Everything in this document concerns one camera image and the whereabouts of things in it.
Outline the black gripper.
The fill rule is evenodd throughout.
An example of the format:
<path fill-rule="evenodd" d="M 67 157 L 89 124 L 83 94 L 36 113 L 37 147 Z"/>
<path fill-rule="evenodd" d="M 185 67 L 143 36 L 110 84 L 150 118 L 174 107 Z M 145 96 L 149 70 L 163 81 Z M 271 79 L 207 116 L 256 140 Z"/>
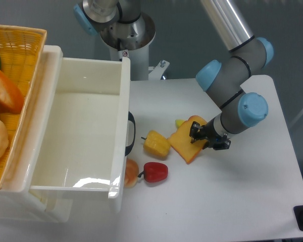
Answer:
<path fill-rule="evenodd" d="M 191 137 L 191 143 L 203 140 L 204 137 L 207 142 L 204 144 L 203 149 L 212 148 L 214 150 L 226 150 L 230 148 L 231 141 L 227 135 L 220 136 L 215 128 L 214 123 L 209 122 L 206 125 L 201 126 L 198 122 L 193 121 L 189 136 Z"/>

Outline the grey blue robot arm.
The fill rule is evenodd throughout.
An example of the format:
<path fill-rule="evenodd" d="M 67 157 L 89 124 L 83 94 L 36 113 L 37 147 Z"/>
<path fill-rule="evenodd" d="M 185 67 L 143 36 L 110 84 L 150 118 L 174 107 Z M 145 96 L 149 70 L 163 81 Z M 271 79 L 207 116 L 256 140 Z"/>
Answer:
<path fill-rule="evenodd" d="M 272 60 L 274 49 L 267 39 L 254 36 L 233 1 L 202 1 L 202 6 L 231 56 L 224 63 L 213 60 L 197 73 L 196 81 L 221 113 L 205 125 L 193 122 L 188 130 L 192 142 L 205 140 L 205 147 L 224 150 L 233 135 L 268 114 L 264 97 L 245 93 L 241 85 Z M 73 13 L 87 34 L 101 36 L 112 60 L 130 58 L 133 81 L 160 77 L 148 69 L 156 30 L 140 1 L 81 1 Z"/>

